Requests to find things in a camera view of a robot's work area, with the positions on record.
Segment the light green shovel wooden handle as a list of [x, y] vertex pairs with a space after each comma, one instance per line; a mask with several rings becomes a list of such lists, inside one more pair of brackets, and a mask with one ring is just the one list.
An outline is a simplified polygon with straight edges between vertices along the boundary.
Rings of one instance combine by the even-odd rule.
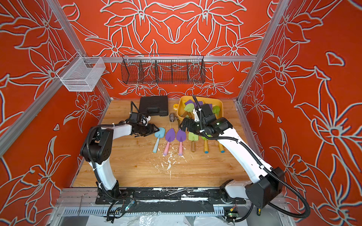
[[191, 141], [191, 151], [194, 153], [196, 151], [196, 141], [199, 140], [199, 136], [193, 132], [189, 132], [188, 140]]

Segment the blue shovel white handle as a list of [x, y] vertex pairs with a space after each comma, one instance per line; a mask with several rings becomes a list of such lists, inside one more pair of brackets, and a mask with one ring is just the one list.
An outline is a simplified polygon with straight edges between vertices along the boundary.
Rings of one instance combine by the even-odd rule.
[[165, 136], [166, 130], [165, 128], [159, 128], [159, 131], [155, 133], [155, 137], [157, 138], [154, 148], [153, 148], [153, 153], [156, 153], [158, 151], [158, 145], [159, 145], [159, 141], [160, 139], [162, 139]]

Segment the purple shovel pink handle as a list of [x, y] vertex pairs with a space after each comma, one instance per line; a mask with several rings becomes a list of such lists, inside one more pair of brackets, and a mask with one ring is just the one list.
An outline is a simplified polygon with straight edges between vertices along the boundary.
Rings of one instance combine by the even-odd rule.
[[176, 139], [179, 141], [179, 156], [183, 156], [183, 143], [186, 140], [186, 132], [178, 130]]
[[163, 156], [167, 156], [168, 154], [168, 151], [169, 151], [169, 147], [170, 147], [170, 144], [172, 141], [175, 140], [175, 137], [176, 137], [176, 133], [175, 133], [175, 130], [174, 129], [170, 129], [166, 135], [165, 135], [165, 138], [167, 140], [167, 144], [165, 146], [165, 149], [163, 151]]

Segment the green shovel yellow handle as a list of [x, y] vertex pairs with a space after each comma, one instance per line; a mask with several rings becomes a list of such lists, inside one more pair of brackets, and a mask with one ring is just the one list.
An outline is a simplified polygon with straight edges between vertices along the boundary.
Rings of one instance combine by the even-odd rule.
[[218, 143], [218, 146], [219, 146], [220, 152], [224, 153], [225, 152], [224, 146], [220, 142]]
[[204, 140], [204, 153], [209, 153], [208, 139], [201, 137]]

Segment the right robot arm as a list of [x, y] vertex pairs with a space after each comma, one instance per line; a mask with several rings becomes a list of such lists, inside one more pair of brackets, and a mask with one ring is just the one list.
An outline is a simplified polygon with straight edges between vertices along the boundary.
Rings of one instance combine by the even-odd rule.
[[[306, 198], [293, 186], [285, 182], [284, 171], [279, 167], [273, 168], [256, 155], [226, 118], [216, 118], [208, 104], [197, 105], [193, 110], [193, 114], [193, 119], [183, 119], [180, 129], [192, 132], [207, 140], [218, 141], [241, 164], [251, 181], [250, 184], [241, 185], [238, 194], [232, 194], [227, 190], [229, 197], [249, 199], [258, 209], [263, 209], [266, 205], [269, 205], [293, 218], [309, 217], [311, 208]], [[272, 200], [282, 192], [284, 187], [300, 199], [304, 206], [303, 213], [292, 213], [272, 203]]]

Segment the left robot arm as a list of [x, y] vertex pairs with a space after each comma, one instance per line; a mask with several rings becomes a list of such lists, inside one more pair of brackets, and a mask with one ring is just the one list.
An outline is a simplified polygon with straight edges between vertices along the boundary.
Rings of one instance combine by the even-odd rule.
[[117, 124], [100, 124], [90, 128], [80, 155], [91, 165], [97, 180], [99, 193], [108, 200], [120, 201], [127, 195], [121, 192], [110, 165], [113, 140], [135, 135], [146, 137], [160, 131], [149, 123], [151, 117], [140, 113], [130, 113], [130, 117]]

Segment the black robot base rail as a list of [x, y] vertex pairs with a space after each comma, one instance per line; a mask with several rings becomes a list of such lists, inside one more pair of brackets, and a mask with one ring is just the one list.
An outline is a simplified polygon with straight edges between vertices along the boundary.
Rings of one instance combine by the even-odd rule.
[[127, 192], [125, 199], [145, 202], [192, 201], [210, 204], [246, 204], [243, 198], [231, 198], [218, 187], [128, 187], [120, 188]]

